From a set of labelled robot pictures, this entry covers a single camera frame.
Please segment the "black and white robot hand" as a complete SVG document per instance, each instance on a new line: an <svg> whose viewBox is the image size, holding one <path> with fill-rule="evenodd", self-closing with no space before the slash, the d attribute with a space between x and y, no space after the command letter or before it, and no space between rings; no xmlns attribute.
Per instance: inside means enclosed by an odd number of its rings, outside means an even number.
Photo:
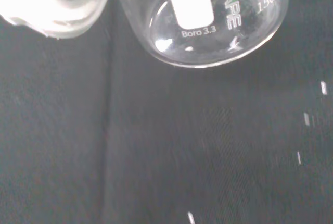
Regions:
<svg viewBox="0 0 333 224"><path fill-rule="evenodd" d="M72 39L98 20L108 0L1 0L1 18L46 37Z"/></svg>

